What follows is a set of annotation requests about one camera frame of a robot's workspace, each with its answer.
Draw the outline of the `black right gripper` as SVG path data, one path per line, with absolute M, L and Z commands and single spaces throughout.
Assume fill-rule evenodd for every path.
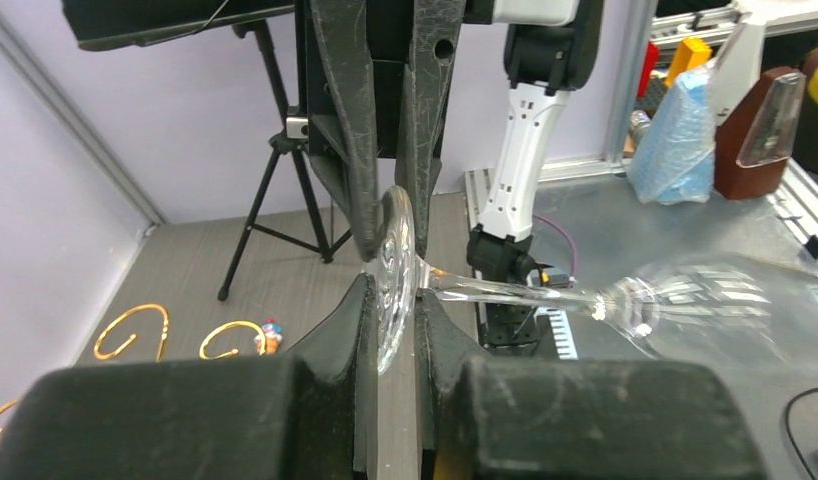
M 299 1 L 300 101 L 315 173 L 359 256 L 379 248 L 376 159 L 397 159 L 426 256 L 443 116 L 464 1 Z

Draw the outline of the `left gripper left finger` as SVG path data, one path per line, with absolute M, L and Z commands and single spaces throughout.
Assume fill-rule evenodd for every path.
M 273 355 L 51 372 L 0 436 L 0 479 L 372 479 L 377 292 Z

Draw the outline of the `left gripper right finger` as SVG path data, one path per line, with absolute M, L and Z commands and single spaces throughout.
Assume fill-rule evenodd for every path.
M 695 364 L 498 357 L 436 296 L 414 313 L 424 479 L 763 479 L 727 386 Z

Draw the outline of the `gold wire wine glass rack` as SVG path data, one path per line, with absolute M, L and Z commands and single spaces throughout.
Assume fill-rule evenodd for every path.
M 145 302 L 104 315 L 79 333 L 72 322 L 23 322 L 0 311 L 0 441 L 32 386 L 51 373 L 259 354 L 254 337 L 268 319 L 274 318 L 211 314 L 200 322 L 197 315 L 184 317 L 158 302 Z

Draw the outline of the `clear wine glass back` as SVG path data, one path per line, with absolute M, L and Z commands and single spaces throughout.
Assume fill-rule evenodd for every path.
M 748 367 L 818 363 L 818 275 L 713 253 L 651 263 L 597 290 L 483 280 L 440 270 L 418 256 L 413 208 L 403 188 L 389 188 L 382 206 L 382 240 L 366 265 L 378 289 L 379 373 L 399 349 L 420 289 L 442 301 L 565 311 L 612 327 L 654 359 Z

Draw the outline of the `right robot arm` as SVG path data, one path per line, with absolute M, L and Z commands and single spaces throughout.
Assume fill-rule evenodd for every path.
M 377 163 L 413 208 L 413 249 L 428 245 L 429 202 L 461 28 L 504 24 L 509 83 L 501 153 L 467 245 L 485 278 L 519 281 L 534 267 L 533 202 L 549 139 L 596 62 L 600 1 L 299 1 L 300 106 L 312 168 L 349 222 L 357 251 L 380 242 Z

